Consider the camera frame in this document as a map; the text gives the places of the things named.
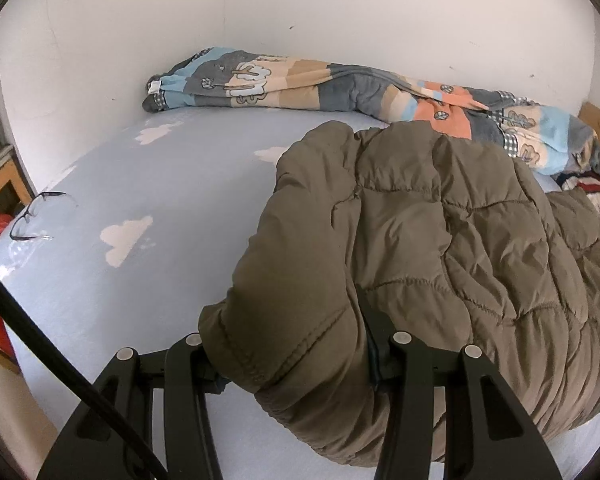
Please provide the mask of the olive brown padded jacket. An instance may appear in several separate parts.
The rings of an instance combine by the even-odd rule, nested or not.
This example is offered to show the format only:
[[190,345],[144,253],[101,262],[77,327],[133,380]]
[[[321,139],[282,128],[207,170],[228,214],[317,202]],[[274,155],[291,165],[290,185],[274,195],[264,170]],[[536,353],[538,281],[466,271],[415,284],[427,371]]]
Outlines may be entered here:
[[600,412],[600,216],[491,143],[426,122],[328,122],[279,159],[225,299],[199,318],[214,367],[317,454],[378,463],[366,300],[430,347],[480,347],[544,438]]

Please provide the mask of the light blue cloud bedsheet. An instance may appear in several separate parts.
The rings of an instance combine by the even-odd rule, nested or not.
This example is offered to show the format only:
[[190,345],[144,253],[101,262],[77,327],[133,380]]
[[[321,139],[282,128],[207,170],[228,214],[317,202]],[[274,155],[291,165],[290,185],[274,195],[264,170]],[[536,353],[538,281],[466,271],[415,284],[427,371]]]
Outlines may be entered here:
[[[79,208],[52,240],[0,239],[0,279],[88,377],[122,346],[147,352],[199,330],[227,295],[274,193],[279,159],[328,122],[358,115],[181,110],[151,117],[79,160],[57,187]],[[317,454],[230,381],[210,403],[230,479],[367,479]],[[553,439],[574,477],[600,444],[600,412]]]

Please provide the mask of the wooden bedside shelf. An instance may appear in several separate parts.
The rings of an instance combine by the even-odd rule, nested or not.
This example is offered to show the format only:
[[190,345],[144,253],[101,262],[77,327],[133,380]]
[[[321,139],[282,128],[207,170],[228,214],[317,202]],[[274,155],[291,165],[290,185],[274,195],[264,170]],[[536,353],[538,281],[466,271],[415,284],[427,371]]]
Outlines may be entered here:
[[15,149],[11,145],[3,146],[0,149],[0,214],[18,214],[31,203],[33,195]]

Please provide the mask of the patchwork cartoon print quilt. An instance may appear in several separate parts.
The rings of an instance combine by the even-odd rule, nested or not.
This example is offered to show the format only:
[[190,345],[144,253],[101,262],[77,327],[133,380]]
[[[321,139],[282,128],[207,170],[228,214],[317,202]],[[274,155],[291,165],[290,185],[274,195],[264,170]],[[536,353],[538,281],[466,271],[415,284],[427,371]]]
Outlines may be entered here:
[[426,122],[438,133],[492,142],[540,174],[600,172],[595,130],[558,107],[370,66],[208,48],[147,81],[144,110],[186,106],[358,112],[385,124]]

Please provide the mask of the black frame eyeglasses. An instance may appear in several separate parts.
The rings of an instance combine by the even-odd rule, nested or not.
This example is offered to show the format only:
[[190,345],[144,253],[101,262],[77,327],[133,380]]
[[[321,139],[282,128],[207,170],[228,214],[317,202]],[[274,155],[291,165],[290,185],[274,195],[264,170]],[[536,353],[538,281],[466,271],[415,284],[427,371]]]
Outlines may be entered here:
[[62,191],[43,191],[34,196],[10,227],[8,236],[14,242],[52,240],[56,232],[74,216],[78,201]]

